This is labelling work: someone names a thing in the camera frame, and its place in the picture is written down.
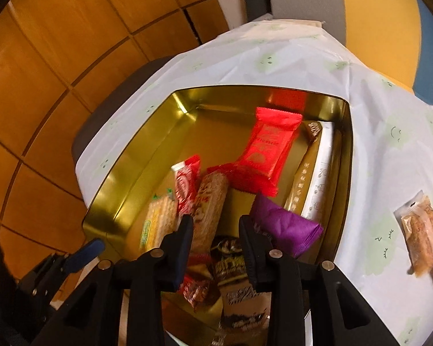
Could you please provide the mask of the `yellow green cracker packet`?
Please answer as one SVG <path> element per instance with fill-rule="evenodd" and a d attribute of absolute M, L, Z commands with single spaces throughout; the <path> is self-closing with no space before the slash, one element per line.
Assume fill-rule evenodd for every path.
<path fill-rule="evenodd" d="M 140 238 L 140 254 L 158 248 L 163 238 L 175 231 L 176 225 L 177 203 L 173 190 L 167 188 L 165 195 L 155 195 L 148 206 Z"/>

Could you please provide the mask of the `purple snack packet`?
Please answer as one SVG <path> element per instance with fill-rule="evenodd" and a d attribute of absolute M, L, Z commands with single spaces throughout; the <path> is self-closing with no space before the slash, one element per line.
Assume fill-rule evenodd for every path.
<path fill-rule="evenodd" d="M 257 194 L 249 216 L 257 233 L 268 237 L 274 248 L 298 258 L 323 232 L 321 224 L 292 213 Z"/>

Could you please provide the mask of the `brown sesame paste packet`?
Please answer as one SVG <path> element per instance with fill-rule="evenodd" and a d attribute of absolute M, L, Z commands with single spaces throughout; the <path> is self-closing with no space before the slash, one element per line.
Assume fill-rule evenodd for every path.
<path fill-rule="evenodd" d="M 217 236 L 210 255 L 212 274 L 223 303 L 221 326 L 238 333 L 267 326 L 271 295 L 256 291 L 249 282 L 240 240 Z"/>

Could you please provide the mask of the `red ornate candy packet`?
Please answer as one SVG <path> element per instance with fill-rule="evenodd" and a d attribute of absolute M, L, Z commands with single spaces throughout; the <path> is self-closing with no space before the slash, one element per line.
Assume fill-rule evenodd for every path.
<path fill-rule="evenodd" d="M 216 304 L 221 293 L 212 275 L 210 255 L 189 257 L 179 292 L 195 312 L 208 310 Z"/>

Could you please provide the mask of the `clear brown pastry packet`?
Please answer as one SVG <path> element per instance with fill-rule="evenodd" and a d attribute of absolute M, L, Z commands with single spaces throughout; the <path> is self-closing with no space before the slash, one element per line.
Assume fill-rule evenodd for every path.
<path fill-rule="evenodd" d="M 404 235 L 411 271 L 420 277 L 433 269 L 433 207 L 419 191 L 393 212 Z"/>

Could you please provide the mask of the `white gold long packet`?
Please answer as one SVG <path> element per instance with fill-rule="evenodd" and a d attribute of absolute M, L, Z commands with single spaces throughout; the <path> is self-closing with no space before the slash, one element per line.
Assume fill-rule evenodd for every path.
<path fill-rule="evenodd" d="M 313 120 L 303 125 L 309 138 L 308 147 L 294 175 L 284 208 L 323 223 L 335 127 L 333 122 Z"/>

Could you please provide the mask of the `sesame stick squirrel packet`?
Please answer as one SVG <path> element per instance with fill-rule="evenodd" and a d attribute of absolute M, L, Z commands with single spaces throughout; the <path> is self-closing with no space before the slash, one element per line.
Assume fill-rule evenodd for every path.
<path fill-rule="evenodd" d="M 194 221 L 192 254 L 204 255 L 210 252 L 227 190 L 228 180 L 223 173 L 212 172 L 203 177 L 191 214 Z"/>

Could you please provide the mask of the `bright red snack packet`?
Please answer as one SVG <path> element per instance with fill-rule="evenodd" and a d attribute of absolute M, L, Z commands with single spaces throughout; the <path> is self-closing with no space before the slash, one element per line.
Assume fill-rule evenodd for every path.
<path fill-rule="evenodd" d="M 281 171 L 302 121 L 299 113 L 258 107 L 243 154 L 232 163 L 211 166 L 207 172 L 223 173 L 236 190 L 275 197 Z"/>

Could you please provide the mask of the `red white candy packet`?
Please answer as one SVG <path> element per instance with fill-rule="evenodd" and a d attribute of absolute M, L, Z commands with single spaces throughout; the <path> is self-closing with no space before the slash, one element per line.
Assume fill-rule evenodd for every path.
<path fill-rule="evenodd" d="M 176 163 L 171 167 L 175 176 L 175 198 L 177 199 L 177 215 L 190 214 L 200 186 L 201 160 L 199 155 Z"/>

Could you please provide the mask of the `gold tin box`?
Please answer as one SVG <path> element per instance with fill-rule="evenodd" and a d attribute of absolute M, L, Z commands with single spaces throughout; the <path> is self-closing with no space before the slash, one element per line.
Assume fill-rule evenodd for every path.
<path fill-rule="evenodd" d="M 202 170 L 237 160 L 259 107 L 334 125 L 321 214 L 324 233 L 301 258 L 307 263 L 334 259 L 350 197 L 353 132 L 348 103 L 313 91 L 242 85 L 179 90 L 150 107 L 146 121 L 136 125 L 130 142 L 112 161 L 83 220 L 87 237 L 103 240 L 103 257 L 113 262 L 136 259 L 150 202 L 174 185 L 172 166 L 193 155 L 200 157 Z"/>

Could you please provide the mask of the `pale blue smiley tablecloth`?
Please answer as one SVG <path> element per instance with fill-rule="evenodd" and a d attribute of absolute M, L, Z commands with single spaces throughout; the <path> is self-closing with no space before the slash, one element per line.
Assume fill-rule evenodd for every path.
<path fill-rule="evenodd" d="M 259 21 L 174 57 L 134 90 L 102 123 L 76 161 L 89 207 L 89 235 L 116 232 L 94 199 L 115 162 L 148 118 L 175 91 L 206 86 L 272 86 L 314 91 L 350 108 L 354 136 L 350 207 L 338 263 L 403 345 L 433 344 L 433 281 L 408 274 L 408 253 L 393 242 L 392 259 L 367 264 L 371 228 L 418 191 L 433 206 L 433 106 L 368 68 L 320 27 L 293 20 Z"/>

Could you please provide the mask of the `grey yellow blue chair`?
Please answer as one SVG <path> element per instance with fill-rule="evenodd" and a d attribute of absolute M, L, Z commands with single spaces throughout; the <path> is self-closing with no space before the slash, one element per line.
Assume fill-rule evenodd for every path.
<path fill-rule="evenodd" d="M 433 105 L 433 13 L 423 0 L 270 0 L 273 16 L 317 20 L 362 63 Z"/>

